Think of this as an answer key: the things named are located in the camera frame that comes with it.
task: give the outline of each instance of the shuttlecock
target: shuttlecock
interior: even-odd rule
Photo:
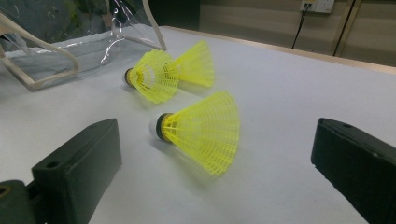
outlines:
[[[177,91],[178,77],[166,68],[172,60],[165,51],[153,49],[125,72],[125,81],[147,100],[155,104],[166,102]]]
[[[175,71],[179,80],[213,86],[215,72],[210,49],[204,40],[196,43],[173,62],[166,65],[169,71]]]
[[[226,91],[174,114],[150,121],[154,136],[178,146],[212,175],[221,175],[233,162],[239,141],[239,114]]]

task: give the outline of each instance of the screw hole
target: screw hole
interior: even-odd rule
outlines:
[[[0,186],[0,198],[7,195],[11,191],[10,186]]]
[[[52,162],[47,164],[47,168],[55,168],[57,166],[58,166],[58,162],[57,161],[52,161]]]

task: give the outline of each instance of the white table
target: white table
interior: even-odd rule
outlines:
[[[124,71],[134,65],[125,64],[29,92],[1,66],[1,180],[29,183],[31,167],[57,147],[92,123],[117,118],[123,168],[92,224],[366,223],[315,169],[310,154],[322,117],[396,146],[395,75],[260,44],[162,32],[174,57],[200,39],[208,42],[216,69],[211,90],[183,87],[169,102],[155,105],[123,83]],[[241,138],[228,172],[213,178],[151,137],[148,125],[155,114],[223,90],[239,106]]]

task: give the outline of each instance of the power cord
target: power cord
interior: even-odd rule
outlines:
[[[304,5],[303,13],[301,14],[301,19],[300,19],[300,25],[298,27],[298,31],[297,31],[296,37],[294,38],[293,46],[291,47],[292,49],[294,49],[294,45],[296,44],[296,40],[297,40],[298,34],[300,33],[301,27],[303,26],[303,22],[304,22],[304,19],[305,19],[305,14],[306,14],[306,12],[308,11],[308,9],[310,7],[311,7],[311,4],[305,4]]]

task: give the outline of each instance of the electrical outlet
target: electrical outlet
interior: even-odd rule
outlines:
[[[303,0],[300,5],[300,11],[304,10],[305,4],[311,4],[307,11],[315,11],[315,8],[317,7],[317,1],[318,0]]]
[[[334,0],[303,0],[300,5],[300,11],[304,10],[305,4],[311,4],[307,11],[331,13]]]
[[[334,0],[318,0],[315,11],[321,13],[331,13],[332,5],[334,5]]]

